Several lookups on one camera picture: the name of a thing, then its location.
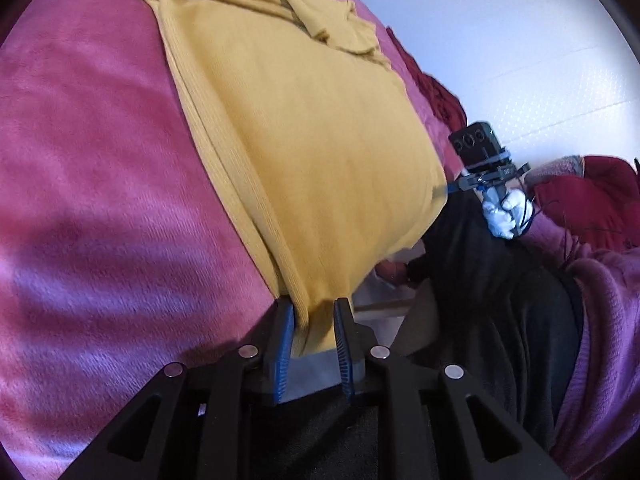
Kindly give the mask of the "purple sleeved right forearm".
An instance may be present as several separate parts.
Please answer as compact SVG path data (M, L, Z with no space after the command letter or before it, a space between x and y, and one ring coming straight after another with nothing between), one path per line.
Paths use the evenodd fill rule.
M544 214L521 241L582 294L582 343L551 455L572 479L600 479L639 430L639 249L594 249Z

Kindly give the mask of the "white gloved right hand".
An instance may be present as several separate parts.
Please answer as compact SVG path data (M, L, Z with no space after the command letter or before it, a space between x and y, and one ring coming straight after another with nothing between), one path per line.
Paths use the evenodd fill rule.
M514 240L528 229L534 206L519 188L508 188L503 198L492 188L483 194L483 214L493 236Z

